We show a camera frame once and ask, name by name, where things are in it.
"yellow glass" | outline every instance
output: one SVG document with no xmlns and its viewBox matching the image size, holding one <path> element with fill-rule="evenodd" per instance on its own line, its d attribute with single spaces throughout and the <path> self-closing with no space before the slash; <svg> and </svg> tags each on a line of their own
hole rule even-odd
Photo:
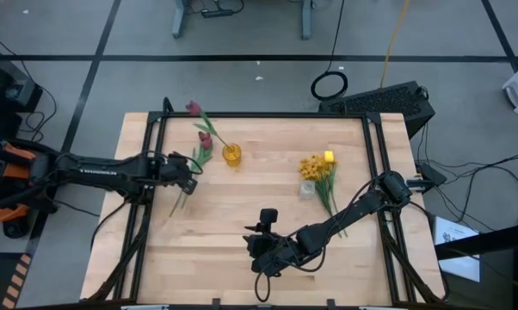
<svg viewBox="0 0 518 310">
<path fill-rule="evenodd" d="M 223 158 L 230 167 L 238 167 L 242 161 L 242 149 L 235 143 L 223 147 Z"/>
</svg>

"wooden tabletop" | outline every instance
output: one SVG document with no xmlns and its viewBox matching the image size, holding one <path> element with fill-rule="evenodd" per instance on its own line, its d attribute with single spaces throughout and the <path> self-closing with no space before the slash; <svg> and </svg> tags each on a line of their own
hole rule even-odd
<svg viewBox="0 0 518 310">
<path fill-rule="evenodd" d="M 126 114 L 116 158 L 140 152 L 146 113 Z M 212 119 L 226 141 L 243 149 L 242 164 L 235 170 L 221 156 L 221 144 L 213 142 L 213 158 L 197 177 L 198 187 L 184 209 L 169 217 L 179 195 L 175 187 L 157 188 L 146 244 L 139 291 L 141 303 L 257 304 L 256 274 L 242 236 L 244 226 L 255 225 L 262 208 L 277 208 L 274 231 L 287 234 L 306 224 L 328 218 L 319 199 L 298 197 L 299 161 L 314 153 L 332 150 L 338 161 L 334 195 L 337 205 L 348 205 L 355 191 L 370 179 L 361 121 L 352 119 Z M 404 178 L 416 174 L 402 115 L 382 115 L 391 168 Z M 198 146 L 196 119 L 173 118 L 167 122 L 163 152 L 190 155 Z M 378 170 L 379 152 L 371 126 Z M 423 205 L 422 197 L 413 201 Z M 121 203 L 115 193 L 104 199 L 104 218 Z M 94 293 L 120 258 L 129 207 L 122 209 L 96 236 L 82 297 Z M 348 238 L 332 238 L 324 267 L 315 273 L 288 268 L 271 279 L 268 302 L 277 305 L 325 305 L 335 299 L 344 305 L 391 305 L 377 215 L 347 228 Z M 410 262 L 436 295 L 443 296 L 435 249 L 424 214 L 412 207 L 402 212 Z M 314 260 L 307 267 L 318 264 Z M 405 301 L 402 272 L 395 263 L 401 300 Z M 124 296 L 128 296 L 133 267 L 128 268 Z M 265 295 L 264 278 L 260 281 Z"/>
</svg>

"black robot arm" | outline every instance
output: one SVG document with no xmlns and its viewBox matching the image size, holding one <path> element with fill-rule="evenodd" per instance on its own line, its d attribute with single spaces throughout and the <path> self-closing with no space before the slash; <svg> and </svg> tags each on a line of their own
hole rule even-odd
<svg viewBox="0 0 518 310">
<path fill-rule="evenodd" d="M 53 164 L 46 155 L 38 157 L 32 165 L 31 178 L 39 182 L 42 177 L 51 176 L 56 183 L 77 183 L 115 190 L 120 195 L 138 196 L 143 185 L 178 185 L 191 195 L 197 182 L 188 168 L 188 160 L 177 152 L 163 155 L 158 152 L 141 153 L 130 158 L 116 160 L 90 158 L 71 153 L 61 153 Z"/>
<path fill-rule="evenodd" d="M 358 194 L 366 186 L 369 186 L 368 191 L 356 200 Z M 383 173 L 366 183 L 353 197 L 349 205 L 338 214 L 327 219 L 324 223 L 301 227 L 298 231 L 286 237 L 271 232 L 271 224 L 276 222 L 278 211 L 276 209 L 263 209 L 260 217 L 261 222 L 256 226 L 246 227 L 246 229 L 262 234 L 244 236 L 248 243 L 248 252 L 254 258 L 251 270 L 258 273 L 256 278 L 257 299 L 262 302 L 267 301 L 270 290 L 269 278 L 271 276 L 281 276 L 281 271 L 289 266 L 307 272 L 319 270 L 324 263 L 326 245 L 330 242 L 332 236 L 368 214 L 400 209 L 406 206 L 410 202 L 411 195 L 412 193 L 406 186 L 404 179 L 397 172 Z M 398 249 L 397 241 L 391 236 L 389 228 L 383 226 L 381 232 L 382 242 L 400 262 L 403 271 L 410 277 L 422 298 L 427 303 L 443 303 L 414 270 L 406 255 Z M 316 268 L 307 270 L 302 267 L 320 255 L 322 255 L 322 259 Z M 261 274 L 264 274 L 268 279 L 268 292 L 265 298 L 261 298 L 257 292 L 257 282 Z"/>
<path fill-rule="evenodd" d="M 117 160 L 57 152 L 30 141 L 17 140 L 13 144 L 0 139 L 0 189 L 10 177 L 5 173 L 9 167 L 28 172 L 18 176 L 24 186 L 17 187 L 14 193 L 0 195 L 0 208 L 10 208 L 62 183 L 113 190 L 131 202 L 139 202 L 146 186 L 177 185 L 191 195 L 197 185 L 193 174 L 201 173 L 198 165 L 200 171 L 188 168 L 191 158 L 176 152 L 164 155 L 148 151 Z"/>
<path fill-rule="evenodd" d="M 278 276 L 289 265 L 300 267 L 320 256 L 330 238 L 347 226 L 368 214 L 384 208 L 401 208 L 410 201 L 411 192 L 397 172 L 384 173 L 369 184 L 370 190 L 324 223 L 303 226 L 286 237 L 270 232 L 270 223 L 276 222 L 278 212 L 263 209 L 262 222 L 246 227 L 262 234 L 244 236 L 248 251 L 254 258 L 251 269 L 265 276 Z"/>
</svg>

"desk leg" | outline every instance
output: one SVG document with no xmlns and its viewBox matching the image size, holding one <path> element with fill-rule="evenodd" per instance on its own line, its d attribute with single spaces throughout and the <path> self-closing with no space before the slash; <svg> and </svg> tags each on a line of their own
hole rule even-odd
<svg viewBox="0 0 518 310">
<path fill-rule="evenodd" d="M 311 0 L 303 0 L 302 3 L 301 25 L 303 26 L 303 32 L 301 39 L 309 40 L 311 38 Z"/>
<path fill-rule="evenodd" d="M 173 16 L 173 25 L 171 26 L 171 34 L 177 39 L 181 34 L 182 19 L 184 18 L 184 8 L 186 8 L 187 0 L 176 0 L 175 16 Z"/>
</svg>

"floor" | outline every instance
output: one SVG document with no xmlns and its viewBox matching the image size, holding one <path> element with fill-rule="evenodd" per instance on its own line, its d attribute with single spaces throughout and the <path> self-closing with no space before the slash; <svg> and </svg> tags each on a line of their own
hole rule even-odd
<svg viewBox="0 0 518 310">
<path fill-rule="evenodd" d="M 190 99 L 207 110 L 315 111 L 311 81 L 326 61 L 294 55 L 329 55 L 341 0 L 317 0 L 312 38 L 300 39 L 300 4 L 244 0 L 233 17 L 187 15 L 182 37 L 170 35 L 174 1 L 0 1 L 0 40 L 21 55 L 34 79 L 53 93 L 58 112 L 44 127 L 43 142 L 81 155 L 114 155 L 126 112 L 158 110 L 164 96 L 182 110 Z M 236 9 L 239 1 L 221 0 Z M 378 87 L 383 57 L 404 0 L 347 1 L 333 68 L 349 78 L 348 94 Z M 193 1 L 194 9 L 210 0 Z M 249 55 L 242 61 L 188 55 Z M 429 123 L 429 157 L 445 164 L 490 162 L 518 153 L 518 115 L 500 91 L 518 64 L 518 0 L 413 1 L 392 49 L 385 85 L 416 80 L 429 89 L 436 111 Z M 32 55 L 62 55 L 33 57 Z M 113 55 L 128 55 L 124 59 Z M 142 58 L 138 55 L 153 55 Z M 286 55 L 270 58 L 264 55 Z M 326 81 L 322 92 L 337 90 Z M 38 110 L 52 113 L 43 96 Z M 416 149 L 419 135 L 412 140 Z M 506 164 L 518 176 L 518 161 Z M 466 181 L 443 190 L 463 207 Z M 66 186 L 57 198 L 100 213 L 101 190 Z M 436 192 L 424 196 L 428 211 L 453 219 Z M 493 228 L 513 226 L 518 185 L 501 171 L 478 177 L 468 213 Z M 0 251 L 29 249 L 34 261 L 18 307 L 77 301 L 97 219 L 61 208 L 37 220 L 34 237 L 2 237 Z M 471 225 L 485 232 L 478 223 Z M 484 259 L 511 274 L 511 254 Z M 482 267 L 481 283 L 449 276 L 452 302 L 510 308 L 511 285 Z"/>
</svg>

